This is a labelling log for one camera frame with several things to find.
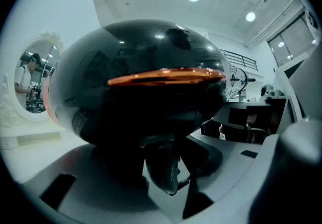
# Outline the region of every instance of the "black slot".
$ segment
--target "black slot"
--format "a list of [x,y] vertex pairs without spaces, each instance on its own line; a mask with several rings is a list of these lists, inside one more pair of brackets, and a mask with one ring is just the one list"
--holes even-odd
[[40,198],[50,207],[57,210],[75,180],[75,176],[60,174],[40,196]]
[[249,150],[245,150],[245,151],[242,151],[240,154],[242,155],[245,155],[245,156],[248,156],[248,157],[251,157],[251,158],[256,158],[257,154],[256,152],[252,152],[252,151],[249,151]]
[[245,109],[230,108],[228,123],[246,126],[247,123],[247,111]]
[[190,218],[191,216],[208,208],[212,204],[213,201],[207,195],[198,191],[196,180],[192,178],[189,186],[186,206],[183,211],[183,219]]

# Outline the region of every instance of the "orange stripe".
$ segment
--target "orange stripe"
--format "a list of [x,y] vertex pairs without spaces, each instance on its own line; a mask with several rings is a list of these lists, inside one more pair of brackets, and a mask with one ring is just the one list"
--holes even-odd
[[131,74],[108,80],[110,87],[163,86],[178,84],[212,83],[226,79],[223,72],[210,68],[163,68],[160,70]]
[[49,103],[49,83],[50,83],[51,74],[52,73],[49,73],[49,75],[47,76],[47,78],[45,80],[44,87],[43,87],[44,92],[43,92],[42,98],[43,98],[44,106],[45,106],[45,109],[46,109],[48,115],[57,125],[60,125],[58,122],[58,119],[56,118],[55,114],[53,113],[53,111],[50,107],[50,103]]

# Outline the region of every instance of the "window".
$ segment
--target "window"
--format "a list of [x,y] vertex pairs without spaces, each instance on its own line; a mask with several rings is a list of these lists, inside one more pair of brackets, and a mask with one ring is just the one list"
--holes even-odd
[[302,53],[310,52],[315,46],[313,40],[314,38],[306,25],[305,14],[302,13],[268,43],[277,65],[282,66]]

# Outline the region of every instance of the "railing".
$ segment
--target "railing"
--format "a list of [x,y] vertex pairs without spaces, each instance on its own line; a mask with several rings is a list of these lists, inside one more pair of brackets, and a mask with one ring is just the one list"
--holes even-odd
[[255,60],[253,60],[249,57],[244,57],[242,55],[227,51],[227,50],[221,49],[221,51],[226,56],[226,58],[228,59],[229,62],[231,62],[233,64],[242,65],[243,67],[248,67],[248,68],[258,71],[257,64],[256,64]]

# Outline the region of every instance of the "white floor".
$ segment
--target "white floor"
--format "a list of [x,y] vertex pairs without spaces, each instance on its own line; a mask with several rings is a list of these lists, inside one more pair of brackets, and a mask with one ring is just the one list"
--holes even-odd
[[1,150],[1,155],[12,178],[24,183],[69,150],[83,144],[86,144],[84,140],[73,137]]

